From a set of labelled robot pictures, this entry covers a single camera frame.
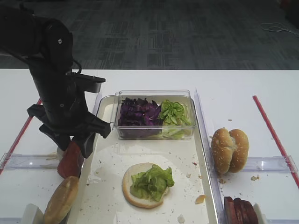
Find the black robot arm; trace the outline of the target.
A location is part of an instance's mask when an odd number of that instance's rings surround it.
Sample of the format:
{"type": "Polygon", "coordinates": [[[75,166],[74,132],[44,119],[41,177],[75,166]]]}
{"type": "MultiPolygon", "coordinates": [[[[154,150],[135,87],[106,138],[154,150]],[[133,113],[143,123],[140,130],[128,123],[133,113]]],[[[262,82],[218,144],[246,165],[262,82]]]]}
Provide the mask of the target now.
{"type": "Polygon", "coordinates": [[[0,51],[28,65],[42,101],[29,107],[28,115],[41,121],[40,131],[61,150],[74,141],[87,158],[95,135],[106,138],[111,132],[85,100],[85,92],[98,93],[105,79],[73,72],[72,47],[72,33],[61,21],[1,5],[0,51]]]}

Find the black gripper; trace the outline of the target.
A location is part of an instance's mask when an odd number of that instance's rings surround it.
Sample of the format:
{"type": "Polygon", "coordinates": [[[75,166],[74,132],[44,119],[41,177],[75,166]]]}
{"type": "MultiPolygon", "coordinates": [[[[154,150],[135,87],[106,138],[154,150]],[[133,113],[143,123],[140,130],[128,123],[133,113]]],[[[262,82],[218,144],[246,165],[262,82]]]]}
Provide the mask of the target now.
{"type": "Polygon", "coordinates": [[[32,105],[27,112],[29,116],[42,122],[39,130],[50,137],[62,151],[67,150],[70,136],[74,136],[72,141],[79,146],[84,158],[88,158],[93,152],[95,133],[106,138],[111,132],[109,123],[88,111],[84,96],[76,98],[70,107],[48,102],[32,105]]]}

